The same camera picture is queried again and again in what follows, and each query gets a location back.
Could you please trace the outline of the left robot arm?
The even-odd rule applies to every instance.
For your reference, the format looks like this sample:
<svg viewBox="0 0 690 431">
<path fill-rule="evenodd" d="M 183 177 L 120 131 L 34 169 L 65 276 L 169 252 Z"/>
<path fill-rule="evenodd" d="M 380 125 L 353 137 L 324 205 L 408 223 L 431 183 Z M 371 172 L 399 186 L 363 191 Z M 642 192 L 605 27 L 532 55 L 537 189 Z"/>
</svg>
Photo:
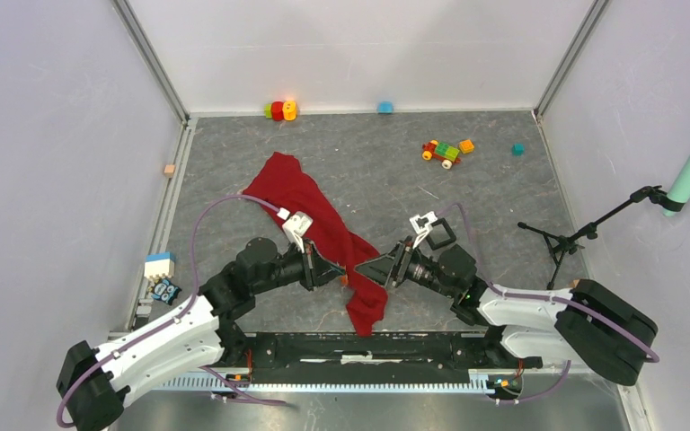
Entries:
<svg viewBox="0 0 690 431">
<path fill-rule="evenodd" d="M 85 340 L 70 347 L 56 383 L 58 425 L 103 430 L 135 400 L 180 374 L 218 362 L 239 364 L 247 341 L 235 321 L 254 308 L 256 295 L 291 284 L 314 290 L 345 273 L 309 239 L 284 253 L 268 238 L 250 240 L 196 296 L 167 314 L 97 347 Z"/>
</svg>

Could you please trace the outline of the red garment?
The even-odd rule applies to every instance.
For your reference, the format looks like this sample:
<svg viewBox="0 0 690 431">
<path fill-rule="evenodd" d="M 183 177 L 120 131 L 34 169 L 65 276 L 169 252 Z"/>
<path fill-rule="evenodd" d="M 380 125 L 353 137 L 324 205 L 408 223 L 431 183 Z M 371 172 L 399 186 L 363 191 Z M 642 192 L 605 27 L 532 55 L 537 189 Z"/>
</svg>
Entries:
<svg viewBox="0 0 690 431">
<path fill-rule="evenodd" d="M 387 293 L 360 275 L 355 267 L 377 257 L 379 252 L 346 226 L 314 179 L 303 172 L 297 158 L 273 153 L 244 193 L 272 204 L 275 209 L 267 211 L 271 216 L 283 207 L 293 214 L 301 211 L 313 219 L 305 236 L 313 240 L 326 259 L 346 269 L 348 285 L 353 290 L 346 305 L 350 321 L 359 336 L 370 336 L 374 325 L 384 318 Z"/>
</svg>

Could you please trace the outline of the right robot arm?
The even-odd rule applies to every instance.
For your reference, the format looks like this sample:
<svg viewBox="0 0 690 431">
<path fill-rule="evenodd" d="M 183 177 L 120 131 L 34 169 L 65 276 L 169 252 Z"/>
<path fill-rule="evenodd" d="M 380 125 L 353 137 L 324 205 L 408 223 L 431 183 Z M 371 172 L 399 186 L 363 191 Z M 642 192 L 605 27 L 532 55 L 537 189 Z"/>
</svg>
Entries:
<svg viewBox="0 0 690 431">
<path fill-rule="evenodd" d="M 657 324 L 592 279 L 552 291 L 505 287 L 479 277 L 476 260 L 459 245 L 432 258 L 410 241 L 356 271 L 384 287 L 411 281 L 451 299 L 460 321 L 488 328 L 482 352 L 495 366 L 515 358 L 576 361 L 612 383 L 633 386 L 644 365 L 659 361 L 651 348 Z"/>
</svg>

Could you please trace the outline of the black square display box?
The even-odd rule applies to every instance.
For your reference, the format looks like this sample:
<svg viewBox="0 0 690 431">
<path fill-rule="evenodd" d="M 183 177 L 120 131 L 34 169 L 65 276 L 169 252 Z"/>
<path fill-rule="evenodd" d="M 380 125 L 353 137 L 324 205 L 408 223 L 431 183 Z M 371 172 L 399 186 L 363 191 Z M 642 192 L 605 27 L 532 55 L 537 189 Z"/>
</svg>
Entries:
<svg viewBox="0 0 690 431">
<path fill-rule="evenodd" d="M 440 218 L 433 222 L 426 237 L 426 242 L 433 251 L 449 246 L 455 243 L 456 240 L 456 234 L 445 218 Z"/>
</svg>

